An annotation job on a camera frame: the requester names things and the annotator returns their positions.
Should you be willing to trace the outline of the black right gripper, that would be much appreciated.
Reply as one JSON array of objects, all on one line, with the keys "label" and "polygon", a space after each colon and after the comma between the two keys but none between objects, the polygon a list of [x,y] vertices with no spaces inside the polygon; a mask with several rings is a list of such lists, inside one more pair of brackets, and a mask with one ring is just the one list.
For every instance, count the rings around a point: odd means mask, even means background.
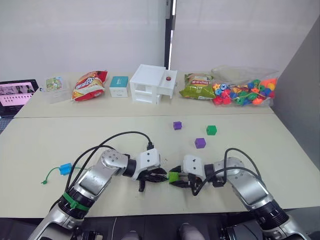
[{"label": "black right gripper", "polygon": [[[182,173],[183,168],[181,165],[178,165],[172,168],[171,172]],[[197,196],[204,186],[203,180],[192,173],[189,173],[187,175],[187,178],[188,178],[188,181],[177,180],[177,181],[172,181],[169,184],[179,188],[191,188],[192,195]]]}]

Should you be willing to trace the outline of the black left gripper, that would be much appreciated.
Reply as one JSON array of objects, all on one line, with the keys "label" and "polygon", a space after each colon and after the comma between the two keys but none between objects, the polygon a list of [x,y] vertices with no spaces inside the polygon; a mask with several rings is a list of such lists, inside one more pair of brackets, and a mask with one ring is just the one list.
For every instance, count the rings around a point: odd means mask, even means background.
[{"label": "black left gripper", "polygon": [[139,189],[138,191],[140,193],[143,193],[146,187],[146,182],[150,182],[150,183],[161,183],[161,182],[165,182],[168,180],[168,178],[166,176],[163,175],[167,175],[167,172],[161,168],[155,168],[151,171],[149,170],[144,170],[142,171],[138,177],[137,177],[137,181],[139,181]]}]

